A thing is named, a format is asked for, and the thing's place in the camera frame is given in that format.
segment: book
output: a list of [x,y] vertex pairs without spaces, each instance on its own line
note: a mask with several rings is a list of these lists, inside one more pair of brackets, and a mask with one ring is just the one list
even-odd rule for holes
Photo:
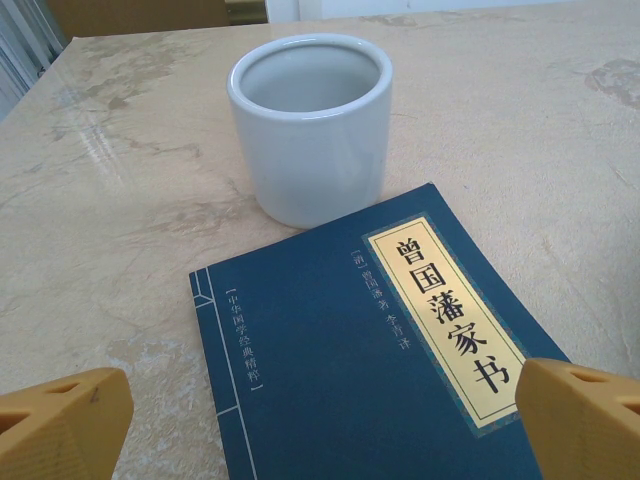
[[540,478],[515,388],[567,358],[433,184],[190,282],[232,480]]

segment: white ceramic cup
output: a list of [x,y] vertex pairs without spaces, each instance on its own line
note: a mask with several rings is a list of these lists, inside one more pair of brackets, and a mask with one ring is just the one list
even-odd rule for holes
[[227,91],[260,206],[311,228],[375,203],[389,138],[389,57],[359,38],[310,34],[249,52]]

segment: marble table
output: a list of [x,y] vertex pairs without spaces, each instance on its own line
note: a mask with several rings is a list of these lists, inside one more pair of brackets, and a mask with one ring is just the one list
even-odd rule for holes
[[296,233],[258,207],[225,78],[330,31],[395,65],[384,198],[434,181],[575,362],[640,376],[640,3],[75,39],[0,125],[0,392],[123,368],[115,478],[226,478],[188,272]]

